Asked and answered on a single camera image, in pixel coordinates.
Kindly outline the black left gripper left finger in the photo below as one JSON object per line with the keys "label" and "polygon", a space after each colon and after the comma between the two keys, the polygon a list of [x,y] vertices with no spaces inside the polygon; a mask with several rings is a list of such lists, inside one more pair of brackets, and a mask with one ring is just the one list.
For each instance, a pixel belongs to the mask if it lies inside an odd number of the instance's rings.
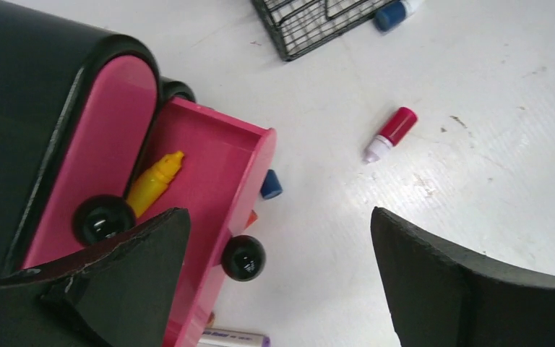
{"label": "black left gripper left finger", "polygon": [[0,277],[0,346],[160,346],[190,230],[189,212],[172,208]]}

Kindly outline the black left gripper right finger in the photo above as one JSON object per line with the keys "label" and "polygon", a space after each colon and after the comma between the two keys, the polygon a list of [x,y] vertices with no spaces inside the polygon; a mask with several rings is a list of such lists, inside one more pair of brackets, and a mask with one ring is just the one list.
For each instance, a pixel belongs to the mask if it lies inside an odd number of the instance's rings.
{"label": "black left gripper right finger", "polygon": [[402,346],[555,346],[555,275],[474,252],[383,207],[371,238]]}

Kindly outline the black pink drawer unit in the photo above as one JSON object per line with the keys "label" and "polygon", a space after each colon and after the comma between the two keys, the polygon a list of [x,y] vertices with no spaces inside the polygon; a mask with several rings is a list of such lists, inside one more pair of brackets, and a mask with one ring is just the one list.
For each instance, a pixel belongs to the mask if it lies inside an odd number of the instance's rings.
{"label": "black pink drawer unit", "polygon": [[[137,39],[0,1],[0,277],[110,239],[172,208],[189,212],[163,343],[195,346],[227,276],[262,269],[244,226],[277,134],[198,104]],[[182,151],[140,217],[126,197]]]}

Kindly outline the red marker cap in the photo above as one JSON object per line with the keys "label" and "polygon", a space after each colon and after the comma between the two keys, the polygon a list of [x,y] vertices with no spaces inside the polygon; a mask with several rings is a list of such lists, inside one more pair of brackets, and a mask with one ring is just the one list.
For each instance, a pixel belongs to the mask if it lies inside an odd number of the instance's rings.
{"label": "red marker cap", "polygon": [[400,107],[380,127],[363,151],[364,163],[375,163],[396,147],[418,122],[417,114],[407,107]]}

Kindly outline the small blue white cap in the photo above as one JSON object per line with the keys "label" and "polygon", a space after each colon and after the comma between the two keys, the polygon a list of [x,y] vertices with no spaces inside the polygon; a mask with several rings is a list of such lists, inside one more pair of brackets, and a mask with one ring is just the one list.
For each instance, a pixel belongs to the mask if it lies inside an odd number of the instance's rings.
{"label": "small blue white cap", "polygon": [[425,2],[425,0],[396,0],[379,8],[374,14],[374,24],[383,33],[394,29]]}

